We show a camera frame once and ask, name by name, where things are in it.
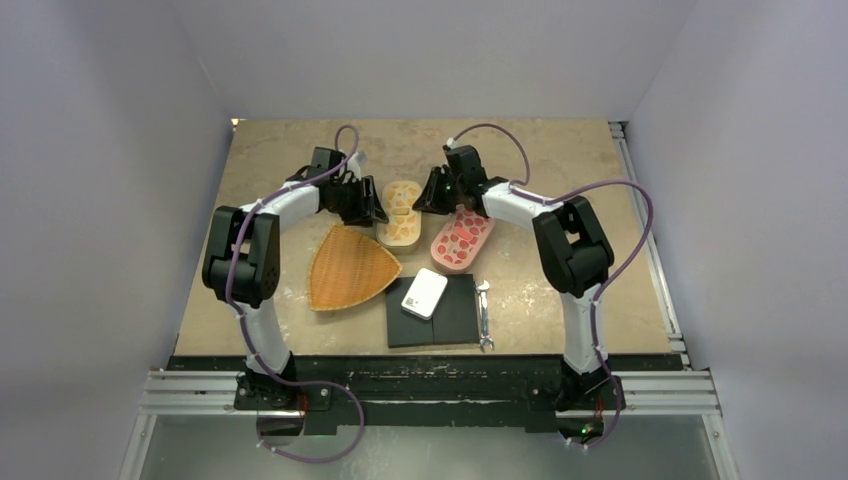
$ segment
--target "wrench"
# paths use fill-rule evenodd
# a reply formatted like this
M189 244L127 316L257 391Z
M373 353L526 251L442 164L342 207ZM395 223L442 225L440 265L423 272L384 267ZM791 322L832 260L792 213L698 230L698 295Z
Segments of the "wrench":
M486 298L486 292L489 291L489 282L483 280L482 285L477 286L477 295L480 297L480 319L483 323L482 331L480 332L480 350L486 353L486 345L495 350L495 342L489 336L489 300Z

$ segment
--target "cable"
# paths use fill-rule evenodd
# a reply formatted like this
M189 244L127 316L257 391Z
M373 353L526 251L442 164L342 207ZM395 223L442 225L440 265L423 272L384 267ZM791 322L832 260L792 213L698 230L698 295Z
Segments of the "cable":
M250 225L251 219L253 219L254 215L256 215L256 213L262 208L262 206L269 203L269 202L276 200L277 198L279 198L280 196L282 196L282 195L284 195L288 192L291 192L293 190L297 190L299 188L306 187L308 185L312 185L316 182L319 182L319 181L335 174L342 167L347 165L347 162L350 161L350 159L356 154L356 149L359 147L359 131L356 129L356 127L354 127L353 125L350 125L350 124L342 125L336 131L336 137L335 137L336 150L338 150L339 136L341 135L342 131L344 131L346 129L353 132L353 147L350 149L350 152L347 154L347 156L345 156L345 158L342 160L341 163L339 163L338 165L336 165L332 169L330 169L330 170L328 170L328 171L326 171L326 172L322 173L321 175L318 175L314 178L310 178L308 180L297 183L295 185L290 185L288 187L280 188L279 190L275 191L274 193L263 198L261 201L256 202L253 205L253 207L250 209L250 211L247 212L247 215L245 215L245 217L244 217L244 221L242 221L241 228L239 228L238 235L236 236L236 242L235 242L235 245L233 246L233 251L236 252L236 258L233 259L232 262L230 262L230 270L227 273L227 283L224 287L224 298L226 299L227 304L229 304L233 308L233 310L235 310L236 313L238 314L239 327L241 328L242 336L244 336L244 343L245 343L245 345L247 345L247 350L250 353L250 355L252 355L253 358L256 360L256 363L259 365L259 367L262 368L262 370L269 377L271 377L275 382L280 383L282 385L285 385L287 387L323 386L323 387L337 388L337 389L341 390L342 392L344 392L348 397L350 397L351 400L353 400L354 405L356 405L356 410L359 412L359 429L356 432L356 437L353 439L353 441L350 443L350 445L347 446L347 448L345 448L341 452L339 452L335 455L331 455L329 457L323 457L323 458L304 457L304 456L296 455L294 453L289 453L289 452L285 452L283 450L279 450L279 449L277 449L277 447L273 447L271 445L268 445L265 442L265 440L262 438L261 433L257 430L256 433L259 436L259 440L260 440L259 444L260 445L262 445L263 447L265 447L266 449L268 449L272 453L276 453L277 455L281 455L283 457L290 458L292 460L297 460L298 462L304 462L304 463L329 463L329 462L336 461L336 460L344 457L345 455L347 455L351 451L353 451L353 449L356 448L356 445L359 444L359 441L362 440L362 435L365 433L365 411L362 409L362 404L359 402L359 399L356 398L356 396L353 394L353 392L351 392L350 390L348 390L344 386L339 385L338 383L327 382L327 381L322 381L322 380L313 380L313 381L308 381L308 382L291 382L291 381L288 381L288 380L280 377L279 375L277 375L277 373L274 372L271 369L271 367L268 366L267 363L265 363L265 361L262 359L262 357L259 356L259 353L256 351L256 347L253 344L253 340L250 338L250 333L247 331L247 319L245 317L244 309L242 309L233 300L233 279L235 278L236 263L237 263L236 260L238 259L238 255L239 255L238 252L241 252L241 245L244 243L244 237L247 233L248 225Z
M633 263L633 260L636 259L636 256L642 250L642 247L645 245L645 242L647 242L648 236L651 233L651 228L653 227L653 224L654 224L654 202L651 199L651 196L648 194L647 190L645 190L638 183L631 182L629 180L604 180L604 181L600 181L600 182L590 183L589 185L580 187L576 190L572 190L571 192L568 192L564 195L560 195L559 197L554 198L554 199L542 197L540 195L536 195L534 193L530 193L530 192L527 192L525 190L521 190L519 188L514 188L514 185L516 185L516 184L521 185L521 186L526 186L528 183L530 183L530 161L527 159L527 153L524 151L524 147L521 145L521 142L519 142L518 138L516 138L515 135L513 135L507 129L505 129L504 127L501 127L500 125L496 125L494 123L478 123L476 125L472 125L468 128L463 129L455 137L453 137L452 139L449 139L448 142L456 141L456 140L459 139L459 137L465 135L466 133L470 132L471 130L474 130L476 128L481 128L481 127L494 128L495 130L497 130L497 131L503 133L504 135L506 135L507 137L509 137L513 141L513 143L515 143L515 145L518 147L518 150L521 152L521 157L524 159L524 168L526 170L525 180L524 180L524 182L521 182L520 180L511 180L509 182L509 188L510 188L510 192L516 194L517 196L519 196L519 197L521 197L525 200L530 200L532 202L536 202L536 203L539 203L541 205L547 206L547 205L552 205L552 204L555 204L555 203L564 202L564 201L566 201L566 200L568 200L572 197L580 195L581 193L588 192L589 190L594 190L596 188L606 187L606 186L609 186L609 185L625 185L625 186L628 186L630 188L637 190L642 195L642 197L645 199L645 207L646 207L646 210L647 210L647 218L645 219L645 227L642 230L642 236L639 237L639 241L636 242L636 246L633 248L633 251L630 252L630 255L627 257L627 259L615 270L615 272L613 272L612 275L609 276L607 281L605 281L604 283L601 284L600 288L598 288L598 290L595 292L595 295L592 297L592 303L589 307L589 323L591 324L591 330L592 330L592 346L595 348L595 354L597 355L598 360L601 362L601 367L604 369L604 372L609 377L610 382L612 382L613 388L615 388L615 392L616 392L616 394L615 394L615 415L613 416L609 427L604 428L604 433L596 441L594 441L591 444L585 444L584 445L584 448L587 448L587 449L588 448L594 448L594 447L600 445L601 443L603 443L604 441L606 441L606 439L609 438L609 435L613 432L613 430L615 430L616 425L618 425L618 419L621 416L621 410L624 407L624 405L622 404L622 401L621 401L621 398L623 396L623 390L621 389L621 384L618 382L618 380L616 380L615 376L613 376L612 371L610 370L609 366L607 365L607 362L604 361L603 352L601 352L601 350L600 350L599 341L598 341L598 326L597 326L597 303L598 303L598 300L601 298L601 295L604 293L604 291L606 291L607 288L609 288L609 286L612 284L612 282L615 281L615 279L618 278L622 274L622 272L624 272L625 268L627 268L628 266L630 266L631 263Z
M500 125L496 125L494 123L477 123L475 125L471 125L468 128L462 129L462 131L457 133L450 140L453 140L453 141L459 140L459 138L461 136L465 135L466 133L470 132L471 130L476 130L478 128L493 128L493 129L503 133L507 137L509 137L509 139L512 140L512 143L514 143L515 146L518 147L518 151L521 152L521 158L524 159L524 181L510 180L509 186L512 187L513 185L521 185L522 187L526 187L527 184L530 183L530 160L527 158L527 152L524 151L524 147L521 145L521 142L519 142L518 138L516 138L515 135L513 135L509 130L503 128Z

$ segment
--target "wicker tray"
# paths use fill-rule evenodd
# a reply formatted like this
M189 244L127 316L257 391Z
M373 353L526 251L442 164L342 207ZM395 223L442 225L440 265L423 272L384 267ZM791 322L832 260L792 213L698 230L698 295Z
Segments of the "wicker tray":
M309 308L329 311L359 305L385 290L402 268L376 241L333 225L309 269Z

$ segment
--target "gray floor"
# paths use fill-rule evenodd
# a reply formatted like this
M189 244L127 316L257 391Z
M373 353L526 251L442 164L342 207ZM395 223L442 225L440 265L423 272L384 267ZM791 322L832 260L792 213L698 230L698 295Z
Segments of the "gray floor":
M624 417L584 454L558 434L515 428L368 427L350 455L305 465L256 448L253 417L160 417L143 479L715 479L700 417ZM353 437L297 438L289 451L335 453Z

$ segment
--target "white power bank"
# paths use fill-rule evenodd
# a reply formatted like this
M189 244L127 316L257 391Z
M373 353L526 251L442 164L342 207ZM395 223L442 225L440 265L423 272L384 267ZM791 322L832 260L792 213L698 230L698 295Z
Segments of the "white power bank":
M403 297L400 306L416 317L430 320L447 285L447 277L422 268L415 275L415 280L412 281L412 285Z

